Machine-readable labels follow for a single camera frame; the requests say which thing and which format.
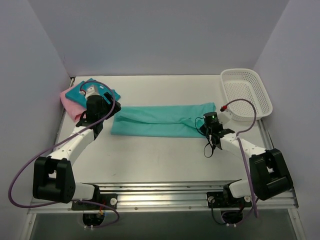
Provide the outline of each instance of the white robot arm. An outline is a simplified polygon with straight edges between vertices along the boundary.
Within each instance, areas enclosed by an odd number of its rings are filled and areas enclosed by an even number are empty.
[[[114,100],[109,93],[104,96],[112,103]],[[86,107],[71,135],[78,134],[64,145],[50,153],[47,157],[40,156],[34,162],[33,197],[60,203],[75,200],[93,200],[99,202],[98,186],[76,182],[72,171],[72,164],[83,150],[92,143],[101,130],[103,122],[80,132],[106,116],[112,104],[99,95],[94,86],[85,93]],[[115,101],[115,107],[108,118],[120,111],[121,105]]]
[[[255,195],[260,200],[267,200],[275,195],[283,193],[293,187],[289,170],[282,153],[278,149],[267,150],[256,146],[247,140],[236,136],[231,129],[224,129],[232,117],[230,112],[221,108],[221,113],[208,112],[204,114],[204,124],[200,128],[202,134],[207,137],[212,150],[216,147],[228,151],[242,159],[241,148],[237,138],[241,140],[243,151],[250,166],[250,180],[252,181]],[[224,186],[224,197],[227,202],[250,196],[248,179],[242,179]]]

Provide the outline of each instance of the white table surface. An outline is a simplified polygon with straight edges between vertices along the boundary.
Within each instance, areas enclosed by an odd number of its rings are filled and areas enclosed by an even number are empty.
[[[122,106],[195,105],[226,103],[219,75],[175,76],[79,76],[74,84],[93,78],[115,89]],[[154,183],[232,181],[246,178],[243,161],[216,149],[204,156],[206,139],[116,136],[110,134],[113,118],[73,164],[76,181],[82,183]],[[239,131],[250,122],[231,120],[225,128]],[[75,123],[68,114],[62,122],[59,142]],[[257,124],[242,137],[263,147]]]

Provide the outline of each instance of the folded teal towel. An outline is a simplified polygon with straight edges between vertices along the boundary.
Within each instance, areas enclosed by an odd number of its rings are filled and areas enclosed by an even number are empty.
[[[85,81],[82,81],[80,82],[77,86],[75,86],[74,88],[72,88],[70,91],[68,91],[66,94],[65,94],[65,97],[71,101],[74,101],[78,104],[80,104],[82,107],[84,108],[87,108],[87,100],[86,100],[86,97],[82,94],[79,93],[80,91],[80,86],[81,84],[83,84]],[[90,87],[90,86],[96,86],[97,89],[98,89],[98,92],[101,96],[104,97],[104,99],[110,103],[107,98],[104,96],[104,94],[106,92],[110,93],[111,92],[104,86],[102,86],[101,84],[99,83],[87,83],[85,85],[83,85],[82,89],[87,91],[87,89]],[[118,101],[120,99],[120,95],[115,91],[115,90],[112,90],[114,92],[114,95],[115,95],[115,100]]]
[[[213,102],[179,106],[123,106],[115,114],[111,134],[203,138],[196,130],[195,119],[215,110]],[[196,121],[197,128],[203,124],[202,119]]]

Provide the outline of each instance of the white wall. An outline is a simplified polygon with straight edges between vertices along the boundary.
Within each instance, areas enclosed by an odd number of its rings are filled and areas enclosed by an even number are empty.
[[[22,165],[56,137],[61,117],[59,92],[70,78],[26,0],[0,7],[0,239],[19,238],[27,210],[9,203],[8,188]],[[13,197],[32,197],[33,165],[18,180]]]
[[[253,68],[288,0],[29,0],[68,73]]]
[[[289,1],[254,69],[273,104],[266,122],[292,174],[306,236],[318,240],[320,1]]]

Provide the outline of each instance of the white basket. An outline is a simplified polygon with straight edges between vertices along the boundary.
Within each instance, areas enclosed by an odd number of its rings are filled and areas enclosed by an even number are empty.
[[[250,69],[234,68],[224,70],[221,75],[222,88],[227,102],[235,99],[247,99],[256,109],[256,119],[268,116],[272,112],[272,104],[259,75]],[[233,102],[228,106],[232,119],[236,121],[252,121],[254,111],[245,101]]]

